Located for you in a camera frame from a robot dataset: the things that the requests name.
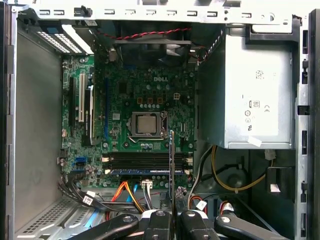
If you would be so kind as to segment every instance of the white wire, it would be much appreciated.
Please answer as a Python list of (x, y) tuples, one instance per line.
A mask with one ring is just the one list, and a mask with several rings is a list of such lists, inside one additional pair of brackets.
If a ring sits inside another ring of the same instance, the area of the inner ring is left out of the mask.
[(201, 163), (202, 163), (202, 161), (205, 161), (206, 159), (204, 159), (204, 157), (207, 155), (207, 153), (208, 152), (210, 152), (211, 150), (212, 150), (212, 145), (209, 147), (209, 149), (207, 150), (207, 151), (205, 151), (204, 152), (204, 154), (201, 156), (201, 158), (200, 158), (200, 162), (199, 162), (199, 166), (198, 166), (198, 174), (197, 174), (197, 176), (196, 176), (196, 179), (195, 179), (195, 181), (194, 181), (194, 184), (193, 184), (193, 186), (192, 186), (192, 188), (191, 188), (191, 191), (190, 191), (190, 193), (189, 193), (189, 196), (188, 196), (188, 207), (190, 206), (190, 200), (191, 200), (191, 197), (192, 197), (192, 194), (193, 194), (193, 191), (195, 190), (195, 187), (196, 187), (196, 185), (198, 184), (198, 181), (200, 180), (199, 178), (200, 178), (200, 165), (201, 165)]
[(148, 193), (149, 198), (151, 199), (151, 195), (150, 195), (150, 185), (146, 186), (146, 192)]

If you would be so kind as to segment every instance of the white sticker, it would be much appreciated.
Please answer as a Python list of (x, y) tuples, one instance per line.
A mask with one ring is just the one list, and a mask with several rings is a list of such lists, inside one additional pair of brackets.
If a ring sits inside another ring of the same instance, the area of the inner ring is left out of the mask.
[(96, 196), (96, 193), (94, 191), (87, 191), (86, 194), (88, 194), (89, 196), (91, 196), (93, 198)]
[(200, 211), (203, 211), (206, 207), (207, 203), (205, 201), (200, 201), (197, 205), (196, 208), (199, 209)]
[(120, 113), (113, 113), (112, 120), (120, 120)]
[(90, 197), (88, 197), (88, 196), (85, 196), (84, 198), (83, 198), (83, 201), (82, 202), (84, 202), (85, 204), (87, 204), (87, 205), (91, 205), (92, 204), (92, 202), (93, 202), (93, 199), (92, 198), (90, 198)]
[(248, 138), (248, 143), (252, 144), (252, 145), (255, 145), (256, 147), (260, 148), (261, 144), (262, 144), (262, 141), (253, 137), (253, 136), (249, 136)]
[(229, 211), (232, 211), (232, 212), (235, 211), (234, 208), (232, 207), (232, 205), (229, 202), (227, 202), (222, 208), (222, 211), (226, 211), (226, 210), (229, 210)]
[(87, 26), (98, 26), (95, 20), (84, 20)]
[(243, 136), (278, 135), (278, 83), (280, 76), (269, 70), (252, 71), (242, 83), (240, 116)]

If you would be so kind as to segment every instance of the white connector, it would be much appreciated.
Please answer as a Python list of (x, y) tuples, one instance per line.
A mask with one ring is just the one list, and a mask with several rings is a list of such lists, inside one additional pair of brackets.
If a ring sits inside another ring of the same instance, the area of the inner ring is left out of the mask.
[(152, 186), (153, 186), (153, 182), (150, 181), (149, 179), (146, 179), (146, 180), (142, 180), (141, 182), (141, 187), (144, 188), (144, 187), (149, 187), (150, 189), (152, 189)]

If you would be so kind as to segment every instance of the blue sata port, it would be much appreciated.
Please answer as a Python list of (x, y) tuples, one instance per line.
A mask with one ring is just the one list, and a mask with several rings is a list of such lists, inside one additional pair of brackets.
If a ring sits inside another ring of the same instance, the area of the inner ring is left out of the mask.
[(78, 156), (75, 158), (75, 162), (76, 163), (86, 163), (87, 162), (87, 158), (85, 156)]

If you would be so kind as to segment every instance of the gray metal frame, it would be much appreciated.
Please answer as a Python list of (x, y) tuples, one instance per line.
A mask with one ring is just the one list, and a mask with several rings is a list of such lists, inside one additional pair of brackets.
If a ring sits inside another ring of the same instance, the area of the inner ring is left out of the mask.
[(302, 131), (309, 130), (309, 115), (298, 115), (298, 106), (309, 106), (309, 84), (303, 84), (302, 72), (303, 61), (309, 59), (308, 54), (303, 54), (303, 30), (309, 30), (309, 21), (307, 16), (303, 16), (302, 26), (300, 28), (299, 42), (299, 82), (297, 83), (297, 96), (295, 101), (295, 201), (294, 201), (294, 239), (306, 239), (301, 236), (304, 220), (307, 218), (307, 202), (302, 202), (303, 192), (302, 184), (308, 182), (308, 155), (302, 152)]
[[(191, 22), (191, 23), (208, 23), (208, 24), (254, 24), (261, 25), (257, 28), (258, 32), (268, 30), (269, 32), (290, 33), (292, 26), (292, 13), (285, 13), (283, 9), (250, 9), (244, 7), (224, 8), (214, 6), (188, 6), (174, 8), (170, 6), (119, 6), (110, 3), (88, 4), (87, 7), (93, 9), (92, 17), (74, 16), (74, 7), (72, 5), (48, 5), (48, 4), (30, 4), (26, 6), (13, 6), (12, 19), (18, 18), (18, 12), (29, 9), (29, 13), (34, 14), (43, 20), (59, 20), (61, 18), (67, 20), (131, 20), (131, 21), (172, 21), (172, 22)], [(268, 19), (270, 13), (274, 15), (274, 20)], [(250, 18), (244, 17), (244, 14), (251, 14)], [(297, 84), (297, 98), (295, 106), (309, 105), (309, 86), (302, 85), (302, 61), (308, 59), (307, 54), (302, 54), (302, 32), (308, 29), (308, 18), (303, 17), (300, 31), (300, 81)], [(9, 151), (10, 187), (7, 188), (7, 209), (9, 214), (9, 232), (10, 240), (14, 239), (14, 214), (15, 214), (15, 162), (16, 162), (16, 77), (17, 77), (17, 22), (13, 21), (11, 25), (11, 43), (13, 48), (13, 74), (10, 75), (10, 122), (8, 125), (8, 133), (12, 135), (12, 144)], [(309, 129), (309, 116), (297, 115), (295, 113), (295, 145), (296, 145), (296, 195), (295, 195), (295, 240), (305, 239), (301, 237), (302, 214), (307, 214), (307, 203), (301, 202), (302, 182), (307, 181), (308, 166), (307, 156), (302, 155), (302, 131)]]

